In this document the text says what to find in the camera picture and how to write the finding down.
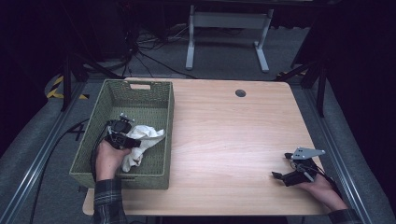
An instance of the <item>finger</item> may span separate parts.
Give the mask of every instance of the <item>finger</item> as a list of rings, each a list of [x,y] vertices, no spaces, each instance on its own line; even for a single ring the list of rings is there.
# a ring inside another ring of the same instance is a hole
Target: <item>finger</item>
[[[130,154],[132,152],[132,150],[130,148],[125,148],[125,149],[121,150],[121,152],[122,152],[123,156],[126,156],[126,155]]]

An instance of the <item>white cloth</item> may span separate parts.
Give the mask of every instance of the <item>white cloth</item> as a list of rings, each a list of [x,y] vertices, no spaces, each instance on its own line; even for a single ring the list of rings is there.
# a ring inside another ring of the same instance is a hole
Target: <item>white cloth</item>
[[[146,149],[153,147],[165,137],[164,130],[157,132],[154,128],[146,125],[136,125],[126,135],[142,142],[140,143],[140,147],[133,147],[132,152],[124,157],[122,162],[123,172],[129,172],[132,166],[139,166]]]

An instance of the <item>sleeve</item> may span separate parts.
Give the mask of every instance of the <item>sleeve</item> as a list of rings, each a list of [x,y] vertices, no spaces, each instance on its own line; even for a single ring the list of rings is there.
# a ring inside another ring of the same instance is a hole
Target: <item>sleeve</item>
[[[363,224],[353,209],[337,210],[329,213],[332,224]]]
[[[119,179],[96,182],[92,223],[127,223],[122,207],[121,181]]]

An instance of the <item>person's right hand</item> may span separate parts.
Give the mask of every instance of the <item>person's right hand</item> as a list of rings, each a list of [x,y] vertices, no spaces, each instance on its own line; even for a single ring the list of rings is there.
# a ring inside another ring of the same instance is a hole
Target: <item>person's right hand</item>
[[[297,184],[296,187],[305,189],[311,193],[318,201],[324,203],[328,208],[330,208],[332,212],[348,209],[344,201],[334,191],[329,181],[327,181],[322,175],[317,175],[314,182],[300,183]]]
[[[113,179],[117,169],[121,166],[123,158],[131,153],[131,149],[115,149],[106,140],[97,148],[96,181]]]

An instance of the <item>wooden table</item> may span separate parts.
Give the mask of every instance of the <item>wooden table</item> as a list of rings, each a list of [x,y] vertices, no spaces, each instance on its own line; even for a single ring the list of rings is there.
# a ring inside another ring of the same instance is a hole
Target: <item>wooden table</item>
[[[172,81],[174,127],[169,189],[124,189],[127,215],[323,215],[312,196],[285,187],[284,153],[314,148],[290,86],[281,82]],[[245,97],[235,91],[243,90]],[[318,166],[321,163],[315,158]],[[93,214],[93,189],[83,205]]]

